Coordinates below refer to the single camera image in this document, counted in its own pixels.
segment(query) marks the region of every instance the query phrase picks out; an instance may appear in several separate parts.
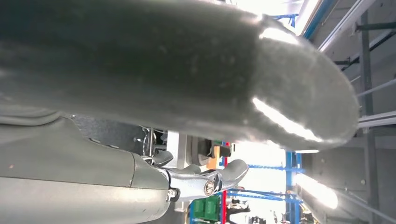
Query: fluorescent light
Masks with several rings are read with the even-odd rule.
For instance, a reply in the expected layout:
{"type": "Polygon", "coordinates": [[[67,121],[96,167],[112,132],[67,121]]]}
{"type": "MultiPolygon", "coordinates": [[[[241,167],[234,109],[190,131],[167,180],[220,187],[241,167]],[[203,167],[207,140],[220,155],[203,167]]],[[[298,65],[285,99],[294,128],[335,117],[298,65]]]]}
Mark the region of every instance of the fluorescent light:
{"type": "Polygon", "coordinates": [[[316,149],[312,149],[312,150],[297,150],[294,151],[295,153],[300,153],[300,154],[304,154],[304,153],[318,153],[319,150],[316,149]]]}
{"type": "Polygon", "coordinates": [[[296,175],[296,183],[304,190],[314,196],[323,205],[335,209],[338,206],[338,198],[333,190],[327,186],[315,181],[314,179],[304,175],[296,175]]]}
{"type": "Polygon", "coordinates": [[[321,0],[305,0],[296,19],[296,35],[303,34],[321,0]]]}

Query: brake lever clamp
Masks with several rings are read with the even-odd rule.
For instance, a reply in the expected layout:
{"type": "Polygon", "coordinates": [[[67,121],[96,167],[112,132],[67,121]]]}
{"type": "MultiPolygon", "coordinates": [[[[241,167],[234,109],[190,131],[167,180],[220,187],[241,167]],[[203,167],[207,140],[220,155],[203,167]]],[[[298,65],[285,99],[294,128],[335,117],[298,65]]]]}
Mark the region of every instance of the brake lever clamp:
{"type": "Polygon", "coordinates": [[[156,168],[169,182],[167,201],[190,201],[209,197],[236,186],[248,171],[242,160],[234,160],[225,169],[200,172],[198,166],[185,169],[156,168]]]}

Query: green storage bin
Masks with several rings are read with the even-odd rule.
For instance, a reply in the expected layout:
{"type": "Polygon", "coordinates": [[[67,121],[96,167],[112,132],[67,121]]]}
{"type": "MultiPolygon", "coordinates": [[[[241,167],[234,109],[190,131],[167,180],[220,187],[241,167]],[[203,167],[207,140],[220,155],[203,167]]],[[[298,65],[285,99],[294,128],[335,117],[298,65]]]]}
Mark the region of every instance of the green storage bin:
{"type": "Polygon", "coordinates": [[[194,200],[194,217],[209,221],[220,219],[220,197],[217,195],[194,200]]]}

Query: red pole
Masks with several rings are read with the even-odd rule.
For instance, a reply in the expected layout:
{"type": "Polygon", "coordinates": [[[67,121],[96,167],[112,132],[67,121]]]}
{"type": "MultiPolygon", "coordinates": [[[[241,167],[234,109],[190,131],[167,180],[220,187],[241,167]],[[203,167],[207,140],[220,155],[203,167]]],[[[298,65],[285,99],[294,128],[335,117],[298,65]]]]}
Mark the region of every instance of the red pole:
{"type": "MultiPolygon", "coordinates": [[[[227,157],[224,158],[224,167],[227,167],[228,161],[227,157]]],[[[222,224],[226,223],[226,215],[227,215],[227,205],[226,205],[226,198],[227,198],[227,191],[223,191],[223,222],[222,224]]]]}

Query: bright light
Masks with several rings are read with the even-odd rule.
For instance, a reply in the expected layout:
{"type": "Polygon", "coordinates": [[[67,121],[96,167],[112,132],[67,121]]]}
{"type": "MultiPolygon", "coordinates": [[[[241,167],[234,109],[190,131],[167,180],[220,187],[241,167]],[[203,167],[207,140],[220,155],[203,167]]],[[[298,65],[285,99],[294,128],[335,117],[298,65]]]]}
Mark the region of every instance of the bright light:
{"type": "Polygon", "coordinates": [[[269,118],[271,121],[273,121],[274,123],[279,125],[285,131],[287,131],[291,134],[295,134],[297,136],[303,137],[307,140],[323,142],[323,139],[315,136],[311,130],[305,129],[301,124],[298,124],[298,123],[288,119],[286,116],[281,114],[279,111],[277,111],[276,109],[272,108],[271,106],[265,104],[258,98],[254,97],[252,99],[252,101],[253,101],[254,105],[256,106],[257,110],[262,112],[267,118],[269,118]]]}
{"type": "Polygon", "coordinates": [[[308,21],[312,17],[312,14],[315,11],[315,8],[318,6],[319,2],[321,1],[305,0],[296,20],[296,35],[303,34],[303,30],[308,25],[308,21]]]}
{"type": "Polygon", "coordinates": [[[276,28],[267,28],[260,35],[260,39],[269,38],[276,41],[282,41],[291,44],[298,44],[295,36],[276,28]]]}
{"type": "Polygon", "coordinates": [[[314,179],[304,175],[297,174],[296,182],[304,190],[314,196],[323,205],[335,209],[338,206],[338,198],[333,190],[326,187],[325,185],[315,181],[314,179]]]}
{"type": "Polygon", "coordinates": [[[300,153],[300,154],[304,154],[304,153],[318,153],[319,150],[316,149],[312,149],[312,150],[297,150],[295,151],[295,153],[300,153]]]}

